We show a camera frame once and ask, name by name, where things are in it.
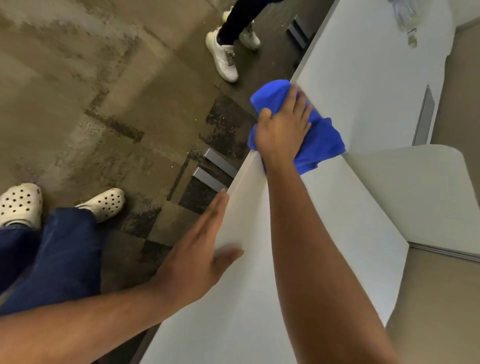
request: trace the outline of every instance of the white sneaker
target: white sneaker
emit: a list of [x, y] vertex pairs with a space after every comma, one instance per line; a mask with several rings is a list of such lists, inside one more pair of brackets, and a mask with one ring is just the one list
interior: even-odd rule
[[217, 28], [213, 32], [209, 32], [205, 38], [205, 44], [207, 45], [208, 50], [212, 54], [213, 61], [215, 62], [215, 67], [220, 76], [230, 83], [234, 83], [239, 79], [239, 74], [237, 72], [237, 67], [235, 66], [235, 52], [233, 51], [233, 46], [221, 46], [219, 45], [216, 37], [218, 35]]
[[24, 224], [41, 228], [42, 191], [33, 183], [10, 187], [0, 196], [0, 227]]
[[[225, 23], [227, 21], [228, 16], [232, 12], [233, 6], [230, 8], [229, 11], [223, 12], [222, 21]], [[249, 50], [256, 51], [261, 46], [260, 39], [258, 39], [257, 35], [253, 31], [253, 22], [247, 25], [245, 29], [239, 35], [240, 42]]]
[[112, 188], [75, 207], [90, 210], [100, 223], [118, 214], [124, 204], [123, 191], [120, 188]]

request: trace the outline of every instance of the hand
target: hand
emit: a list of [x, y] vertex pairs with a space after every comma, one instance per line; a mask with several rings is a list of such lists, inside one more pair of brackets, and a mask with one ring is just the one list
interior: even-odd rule
[[227, 192], [220, 191], [148, 283], [160, 294], [170, 315], [202, 298], [243, 255], [243, 250], [231, 249], [213, 258], [227, 202]]
[[292, 85], [280, 111], [272, 116], [270, 109], [260, 112], [255, 144], [267, 166], [277, 163], [293, 162], [300, 146], [310, 129], [307, 122], [312, 104], [298, 86]]

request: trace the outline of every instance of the blue microfiber towel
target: blue microfiber towel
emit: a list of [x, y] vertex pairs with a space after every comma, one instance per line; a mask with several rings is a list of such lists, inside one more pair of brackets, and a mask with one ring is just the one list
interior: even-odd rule
[[[272, 114], [280, 111], [283, 101], [287, 97], [291, 83], [287, 80], [276, 80], [267, 83], [250, 98], [257, 115], [264, 108], [269, 108]], [[294, 159], [295, 167], [300, 174], [317, 168], [322, 160], [336, 157], [345, 152], [340, 133], [332, 126], [330, 118], [322, 118], [317, 110], [313, 109], [309, 122], [312, 123], [297, 156]], [[248, 137], [248, 147], [257, 150], [255, 145], [255, 125]]]

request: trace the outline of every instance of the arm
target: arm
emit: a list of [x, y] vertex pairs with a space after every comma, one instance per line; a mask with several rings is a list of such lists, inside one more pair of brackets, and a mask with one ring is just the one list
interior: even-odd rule
[[267, 170], [278, 295], [295, 355], [301, 364], [397, 363], [375, 308], [293, 164], [311, 112], [297, 91], [291, 88], [276, 115], [262, 110], [255, 136]]
[[243, 253], [213, 259], [227, 201], [220, 192], [148, 283], [0, 317], [2, 361], [89, 364], [203, 297]]

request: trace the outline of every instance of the forearm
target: forearm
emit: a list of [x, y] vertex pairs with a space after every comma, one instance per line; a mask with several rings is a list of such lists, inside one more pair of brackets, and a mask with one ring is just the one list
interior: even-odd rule
[[293, 163], [266, 169], [278, 294], [299, 363], [394, 362], [374, 307]]
[[170, 314], [147, 285], [0, 318], [5, 363], [89, 364]]

